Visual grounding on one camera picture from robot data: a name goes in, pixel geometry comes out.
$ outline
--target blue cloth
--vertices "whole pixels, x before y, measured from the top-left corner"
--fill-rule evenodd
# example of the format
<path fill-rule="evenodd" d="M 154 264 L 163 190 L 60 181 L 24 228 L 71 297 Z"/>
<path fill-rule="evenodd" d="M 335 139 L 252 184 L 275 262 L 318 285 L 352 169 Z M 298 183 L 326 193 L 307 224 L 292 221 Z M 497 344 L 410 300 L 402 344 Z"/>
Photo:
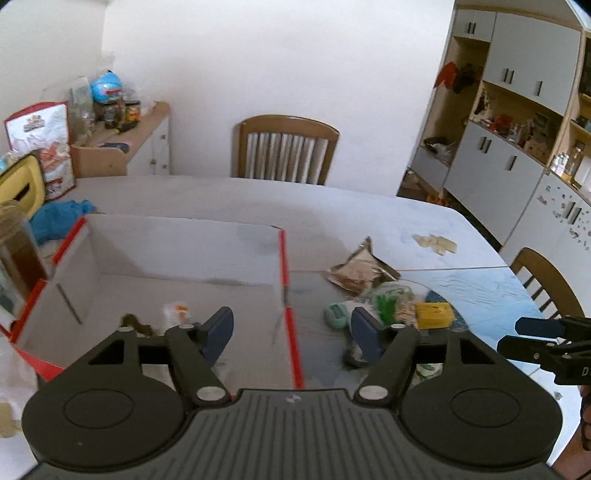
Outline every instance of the blue cloth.
<path fill-rule="evenodd" d="M 49 240 L 65 238 L 78 218 L 95 210 L 96 207 L 90 200 L 80 203 L 74 200 L 46 203 L 31 218 L 31 230 L 33 230 L 35 242 L 37 245 L 43 245 Z"/>

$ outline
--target red cloth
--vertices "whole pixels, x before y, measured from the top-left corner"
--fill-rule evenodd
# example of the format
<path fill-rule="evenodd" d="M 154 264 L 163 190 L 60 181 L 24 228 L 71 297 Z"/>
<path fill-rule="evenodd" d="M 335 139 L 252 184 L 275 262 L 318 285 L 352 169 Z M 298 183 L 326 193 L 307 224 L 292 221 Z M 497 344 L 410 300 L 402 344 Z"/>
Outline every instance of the red cloth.
<path fill-rule="evenodd" d="M 437 88 L 443 83 L 446 89 L 449 90 L 452 88 L 453 82 L 456 80 L 456 75 L 457 65 L 451 61 L 441 69 L 439 75 L 437 75 L 437 80 L 435 80 L 433 88 Z"/>

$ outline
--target white table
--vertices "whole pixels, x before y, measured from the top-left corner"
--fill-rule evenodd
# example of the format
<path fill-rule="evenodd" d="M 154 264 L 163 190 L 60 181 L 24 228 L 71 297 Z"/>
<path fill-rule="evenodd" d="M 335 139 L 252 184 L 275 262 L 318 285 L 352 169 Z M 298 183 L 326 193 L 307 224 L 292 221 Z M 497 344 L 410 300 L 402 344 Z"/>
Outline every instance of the white table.
<path fill-rule="evenodd" d="M 343 338 L 322 321 L 322 308 L 343 298 L 320 272 L 341 263 L 366 236 L 374 253 L 402 273 L 450 301 L 470 329 L 495 347 L 515 335 L 521 316 L 539 316 L 510 269 L 470 223 L 454 210 L 399 197 L 329 187 L 244 179 L 113 177 L 80 179 L 64 200 L 91 200 L 102 213 L 175 216 L 275 225 L 287 231 L 290 300 L 308 388 L 354 389 L 361 374 L 341 367 Z M 442 235 L 458 244 L 441 257 L 419 247 L 414 234 Z M 552 394 L 560 392 L 563 431 L 551 460 L 579 421 L 576 387 L 559 387 L 553 375 L 530 364 L 519 367 Z M 22 435 L 0 439 L 0 480 L 33 464 Z"/>
<path fill-rule="evenodd" d="M 399 197 L 294 183 L 194 177 L 80 179 L 66 199 L 94 202 L 103 213 L 175 216 L 274 225 L 287 231 L 290 269 L 320 271 L 341 263 L 371 236 L 374 254 L 397 270 L 506 267 L 455 210 Z M 445 236 L 456 255 L 421 248 L 413 235 Z"/>

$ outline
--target cardboard box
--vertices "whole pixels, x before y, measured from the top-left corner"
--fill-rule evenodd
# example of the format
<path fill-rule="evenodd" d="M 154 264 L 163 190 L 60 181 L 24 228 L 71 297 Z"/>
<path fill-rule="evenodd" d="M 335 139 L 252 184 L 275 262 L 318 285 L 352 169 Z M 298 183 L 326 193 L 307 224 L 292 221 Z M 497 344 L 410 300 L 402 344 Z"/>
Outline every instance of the cardboard box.
<path fill-rule="evenodd" d="M 216 364 L 230 392 L 302 387 L 292 313 L 284 304 L 283 230 L 89 215 L 76 224 L 54 263 L 53 278 L 39 282 L 11 338 L 43 377 L 52 378 L 109 336 L 126 313 L 165 330 L 163 305 L 183 301 L 192 322 L 204 323 L 222 306 L 232 309 L 234 333 Z M 146 374 L 171 385 L 162 370 L 148 367 Z"/>

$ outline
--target white drawer unit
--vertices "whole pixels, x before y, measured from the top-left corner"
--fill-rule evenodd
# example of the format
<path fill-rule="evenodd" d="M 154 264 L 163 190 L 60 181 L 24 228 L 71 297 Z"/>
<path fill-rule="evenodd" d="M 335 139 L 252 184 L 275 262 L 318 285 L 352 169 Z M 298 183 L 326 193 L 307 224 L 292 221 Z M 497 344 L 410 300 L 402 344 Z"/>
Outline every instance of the white drawer unit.
<path fill-rule="evenodd" d="M 503 244 L 543 171 L 521 150 L 471 123 L 444 186 Z"/>
<path fill-rule="evenodd" d="M 564 115 L 580 40 L 572 28 L 498 13 L 483 78 Z"/>
<path fill-rule="evenodd" d="M 127 175 L 169 175 L 168 118 L 152 133 L 127 164 Z"/>
<path fill-rule="evenodd" d="M 591 315 L 591 207 L 548 171 L 500 255 L 511 265 L 525 247 L 558 269 Z"/>
<path fill-rule="evenodd" d="M 490 42 L 492 31 L 495 28 L 495 18 L 496 12 L 458 9 L 452 35 Z"/>
<path fill-rule="evenodd" d="M 431 152 L 424 147 L 419 147 L 410 167 L 435 191 L 440 193 L 443 191 L 443 182 L 449 167 L 436 159 Z"/>

